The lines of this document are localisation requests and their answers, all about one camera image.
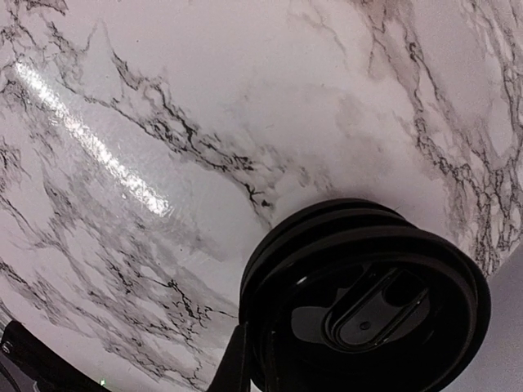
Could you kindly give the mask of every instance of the black lid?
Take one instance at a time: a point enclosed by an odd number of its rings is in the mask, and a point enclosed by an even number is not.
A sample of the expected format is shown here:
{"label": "black lid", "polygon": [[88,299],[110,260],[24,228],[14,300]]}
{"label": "black lid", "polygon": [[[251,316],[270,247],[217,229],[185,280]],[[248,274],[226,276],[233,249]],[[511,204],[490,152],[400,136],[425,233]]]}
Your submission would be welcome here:
{"label": "black lid", "polygon": [[274,228],[240,290],[261,390],[439,391],[470,363],[489,317],[470,258],[359,199],[314,205]]}

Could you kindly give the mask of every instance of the white marble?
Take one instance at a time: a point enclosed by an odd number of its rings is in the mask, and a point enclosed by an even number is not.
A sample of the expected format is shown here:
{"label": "white marble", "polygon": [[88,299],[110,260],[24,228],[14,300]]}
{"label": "white marble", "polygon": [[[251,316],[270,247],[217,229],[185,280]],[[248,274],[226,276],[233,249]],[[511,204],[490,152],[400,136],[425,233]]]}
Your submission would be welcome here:
{"label": "white marble", "polygon": [[368,198],[491,275],[521,241],[518,0],[4,0],[0,324],[205,390],[250,252]]}

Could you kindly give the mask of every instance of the dark object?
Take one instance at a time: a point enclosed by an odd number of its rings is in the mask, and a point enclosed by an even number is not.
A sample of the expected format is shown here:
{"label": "dark object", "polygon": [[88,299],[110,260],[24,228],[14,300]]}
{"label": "dark object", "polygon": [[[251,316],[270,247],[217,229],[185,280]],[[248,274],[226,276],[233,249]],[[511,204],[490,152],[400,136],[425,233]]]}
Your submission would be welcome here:
{"label": "dark object", "polygon": [[376,203],[316,204],[274,228],[240,288],[239,326],[209,392],[436,392],[490,318],[479,268]]}
{"label": "dark object", "polygon": [[23,373],[37,382],[40,392],[107,392],[51,351],[21,323],[11,321],[7,325],[0,347]]}
{"label": "dark object", "polygon": [[3,388],[7,388],[7,386],[10,385],[15,392],[22,392],[15,378],[12,376],[9,370],[7,370],[7,367],[2,362],[0,362],[0,374],[2,374],[4,377],[3,379],[0,377],[2,390],[4,390]]}

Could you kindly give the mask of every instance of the black strap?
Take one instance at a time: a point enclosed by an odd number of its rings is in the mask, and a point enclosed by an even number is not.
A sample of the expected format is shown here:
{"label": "black strap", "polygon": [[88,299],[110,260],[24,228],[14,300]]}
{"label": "black strap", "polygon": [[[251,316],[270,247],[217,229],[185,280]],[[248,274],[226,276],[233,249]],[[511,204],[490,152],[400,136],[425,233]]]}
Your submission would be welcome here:
{"label": "black strap", "polygon": [[249,392],[251,390],[246,325],[238,325],[207,392]]}

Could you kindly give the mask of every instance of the round black lid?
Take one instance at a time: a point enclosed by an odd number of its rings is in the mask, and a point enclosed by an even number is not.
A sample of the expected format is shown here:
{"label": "round black lid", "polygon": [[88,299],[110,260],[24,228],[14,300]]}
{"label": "round black lid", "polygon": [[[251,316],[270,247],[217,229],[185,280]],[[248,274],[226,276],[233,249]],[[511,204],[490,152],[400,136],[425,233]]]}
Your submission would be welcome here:
{"label": "round black lid", "polygon": [[290,216],[240,289],[251,378],[265,391],[439,391],[470,363],[489,317],[469,257],[360,199]]}

